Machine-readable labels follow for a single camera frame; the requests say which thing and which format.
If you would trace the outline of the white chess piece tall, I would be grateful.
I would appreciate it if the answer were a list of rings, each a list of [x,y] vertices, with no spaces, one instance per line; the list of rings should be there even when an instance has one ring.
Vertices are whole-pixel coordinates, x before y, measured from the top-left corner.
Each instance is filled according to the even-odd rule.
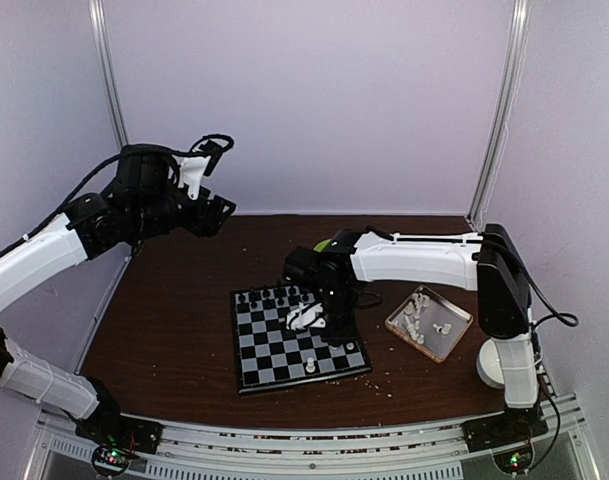
[[[315,373],[317,370],[315,359],[313,357],[309,357],[306,361],[305,371],[309,374]]]

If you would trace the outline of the black white chessboard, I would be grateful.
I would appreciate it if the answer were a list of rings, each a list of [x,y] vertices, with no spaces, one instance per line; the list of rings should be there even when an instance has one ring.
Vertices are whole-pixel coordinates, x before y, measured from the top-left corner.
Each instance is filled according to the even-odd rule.
[[[321,336],[312,331],[286,329],[287,314],[314,297],[297,286],[277,284],[230,294],[233,352],[240,395],[257,394],[295,386],[337,381],[372,371],[361,339],[355,349],[342,345],[334,353]],[[309,357],[317,370],[305,371]]]

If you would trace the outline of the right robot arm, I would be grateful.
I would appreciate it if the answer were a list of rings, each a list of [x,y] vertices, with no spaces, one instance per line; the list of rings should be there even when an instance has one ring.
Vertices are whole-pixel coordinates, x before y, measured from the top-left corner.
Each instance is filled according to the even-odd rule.
[[[535,424],[539,398],[532,340],[532,286],[508,232],[499,224],[458,235],[343,229],[321,249],[298,246],[285,258],[284,279],[310,293],[310,307],[287,317],[289,330],[317,329],[332,344],[356,333],[358,296],[368,283],[408,282],[473,292],[480,329],[493,341],[509,409],[497,419],[503,440]]]

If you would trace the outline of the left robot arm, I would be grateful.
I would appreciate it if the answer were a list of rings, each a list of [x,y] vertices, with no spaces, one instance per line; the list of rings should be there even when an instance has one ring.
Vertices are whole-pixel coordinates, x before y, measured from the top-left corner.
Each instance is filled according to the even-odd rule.
[[[0,251],[0,314],[120,244],[137,251],[177,228],[198,238],[216,235],[236,206],[202,181],[233,146],[231,137],[210,134],[186,151],[133,144],[102,161],[34,230]],[[127,421],[101,382],[31,354],[1,327],[0,388],[63,410],[107,444],[127,436]]]

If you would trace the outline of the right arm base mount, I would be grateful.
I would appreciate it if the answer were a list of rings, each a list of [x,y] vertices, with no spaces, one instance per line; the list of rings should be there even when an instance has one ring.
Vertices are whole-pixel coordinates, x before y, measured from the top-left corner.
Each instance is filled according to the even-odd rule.
[[[517,476],[535,464],[533,440],[548,432],[544,420],[529,423],[504,414],[468,420],[461,426],[470,453],[488,451],[498,470]]]

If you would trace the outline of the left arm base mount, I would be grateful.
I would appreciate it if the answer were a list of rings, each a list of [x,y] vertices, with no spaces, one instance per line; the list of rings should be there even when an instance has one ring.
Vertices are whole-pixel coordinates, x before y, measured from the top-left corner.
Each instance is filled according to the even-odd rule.
[[[101,426],[90,419],[74,419],[75,434],[96,444],[90,464],[101,478],[124,474],[142,454],[155,454],[163,426],[159,422],[121,416],[117,423]]]

